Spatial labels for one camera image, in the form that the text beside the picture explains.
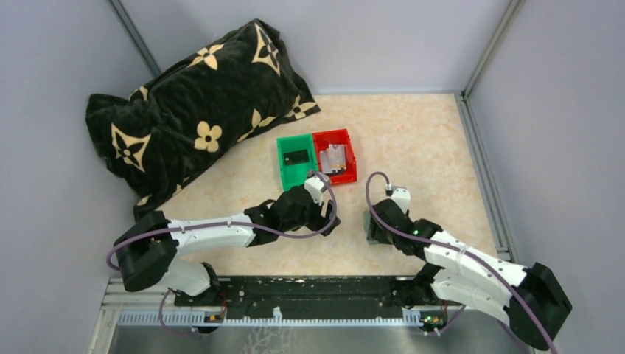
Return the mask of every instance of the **folded blanket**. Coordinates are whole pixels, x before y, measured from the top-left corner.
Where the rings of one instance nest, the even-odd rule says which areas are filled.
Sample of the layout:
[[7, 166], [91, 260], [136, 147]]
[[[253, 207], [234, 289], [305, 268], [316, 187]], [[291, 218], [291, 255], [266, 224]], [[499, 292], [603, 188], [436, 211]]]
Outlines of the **folded blanket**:
[[279, 32], [253, 20], [128, 100], [91, 95], [85, 120], [106, 167], [139, 194], [133, 211], [138, 219], [238, 142], [319, 111]]

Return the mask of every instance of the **gray floor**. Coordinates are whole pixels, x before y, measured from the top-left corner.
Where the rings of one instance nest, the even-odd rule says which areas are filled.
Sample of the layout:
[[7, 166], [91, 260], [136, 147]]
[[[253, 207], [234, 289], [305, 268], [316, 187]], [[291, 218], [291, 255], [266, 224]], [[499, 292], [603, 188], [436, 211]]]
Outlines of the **gray floor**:
[[402, 327], [224, 327], [178, 338], [160, 327], [118, 327], [110, 354], [523, 353], [492, 318], [466, 311], [441, 338]]

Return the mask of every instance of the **table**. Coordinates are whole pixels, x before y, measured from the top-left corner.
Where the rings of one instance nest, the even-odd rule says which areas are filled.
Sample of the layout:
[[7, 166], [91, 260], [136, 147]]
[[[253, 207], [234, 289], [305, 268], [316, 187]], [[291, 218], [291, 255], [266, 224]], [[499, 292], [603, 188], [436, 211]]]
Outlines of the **table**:
[[[387, 173], [394, 185], [408, 188], [413, 219], [427, 218], [459, 240], [496, 256], [452, 94], [316, 99], [321, 113], [234, 146], [160, 210], [168, 218], [219, 218], [275, 199], [282, 192], [277, 138], [347, 128], [357, 159], [358, 182], [333, 188], [342, 224], [327, 237], [282, 237], [263, 246], [213, 249], [185, 259], [208, 262], [217, 274], [225, 275], [414, 275], [423, 266], [421, 260], [405, 256], [393, 246], [366, 242], [365, 181], [378, 170]], [[374, 203], [384, 198], [383, 187], [383, 179], [374, 180]]]

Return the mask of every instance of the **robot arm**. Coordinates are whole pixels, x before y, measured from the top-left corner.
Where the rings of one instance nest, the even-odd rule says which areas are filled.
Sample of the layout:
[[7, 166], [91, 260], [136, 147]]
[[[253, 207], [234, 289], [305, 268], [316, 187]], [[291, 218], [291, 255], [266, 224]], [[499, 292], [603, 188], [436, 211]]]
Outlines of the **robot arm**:
[[367, 238], [370, 243], [392, 244], [406, 255], [426, 262], [413, 281], [413, 291], [423, 299], [450, 300], [468, 305], [508, 325], [526, 344], [547, 349], [545, 340], [519, 302], [497, 277], [480, 263], [464, 255], [477, 255], [499, 272], [521, 295], [551, 338], [555, 338], [571, 311], [571, 304], [553, 272], [540, 263], [532, 268], [491, 257], [466, 245], [439, 225], [408, 217], [410, 193], [405, 188], [387, 191], [387, 198], [373, 206], [388, 225], [401, 232], [446, 243], [459, 248], [425, 244], [396, 235], [370, 218]]
[[123, 234], [115, 245], [145, 234], [158, 235], [132, 242], [119, 248], [115, 255], [126, 291], [140, 291], [153, 285], [164, 285], [189, 302], [211, 302], [217, 294], [219, 281], [206, 263], [191, 263], [180, 256], [219, 247], [251, 247], [273, 242], [278, 235], [268, 230], [287, 232], [306, 226], [327, 236], [341, 221], [335, 218], [333, 201], [324, 205], [324, 178], [312, 176], [304, 185], [283, 192], [277, 200], [267, 200], [227, 218], [202, 221], [167, 219], [163, 212], [151, 212]]

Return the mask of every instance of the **wall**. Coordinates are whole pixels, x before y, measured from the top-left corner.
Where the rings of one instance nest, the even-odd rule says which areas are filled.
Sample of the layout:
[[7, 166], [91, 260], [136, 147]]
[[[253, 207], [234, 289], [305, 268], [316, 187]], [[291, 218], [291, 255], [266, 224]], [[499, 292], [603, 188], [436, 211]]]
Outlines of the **wall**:
[[123, 0], [161, 69], [260, 18], [315, 93], [460, 90], [502, 0]]
[[97, 158], [90, 93], [149, 74], [103, 0], [0, 1], [0, 353], [84, 353], [136, 202]]
[[470, 102], [520, 260], [573, 312], [564, 353], [623, 353], [625, 2], [527, 1]]

